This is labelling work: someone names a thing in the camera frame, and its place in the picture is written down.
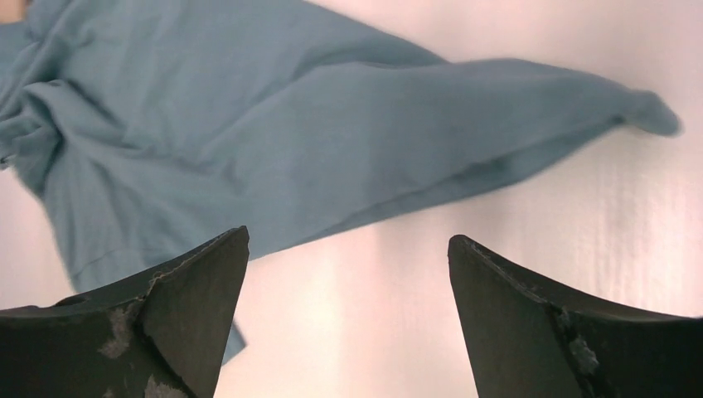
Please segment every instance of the blue-gray fabric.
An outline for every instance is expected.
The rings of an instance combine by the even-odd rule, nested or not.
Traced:
[[[513,59],[449,63],[296,0],[35,0],[0,27],[0,155],[86,291],[232,227],[251,258],[519,182],[648,91]],[[225,360],[244,346],[235,328]]]

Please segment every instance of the fabric fold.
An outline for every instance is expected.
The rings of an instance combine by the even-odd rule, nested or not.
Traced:
[[[36,0],[26,29],[0,154],[79,291],[232,227],[256,259],[522,181],[623,124],[679,128],[652,92],[449,63],[296,0]],[[225,361],[243,346],[233,327]]]

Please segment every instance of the garment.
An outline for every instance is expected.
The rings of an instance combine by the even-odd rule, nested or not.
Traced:
[[[6,30],[2,164],[78,291],[232,227],[255,259],[519,182],[620,124],[678,129],[651,92],[452,64],[297,0],[35,0]],[[233,328],[225,361],[242,347]]]

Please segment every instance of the folded cloth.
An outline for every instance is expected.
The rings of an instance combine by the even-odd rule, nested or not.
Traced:
[[[519,182],[620,124],[678,127],[651,92],[452,64],[297,0],[34,0],[11,29],[0,163],[78,291],[235,226],[255,259]],[[243,346],[233,328],[225,361]]]

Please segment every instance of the gray cloth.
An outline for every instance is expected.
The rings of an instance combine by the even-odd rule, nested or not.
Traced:
[[[448,63],[295,0],[35,0],[0,34],[2,165],[78,291],[232,227],[256,259],[519,182],[623,123],[678,128],[651,92]],[[225,360],[243,346],[233,329]]]

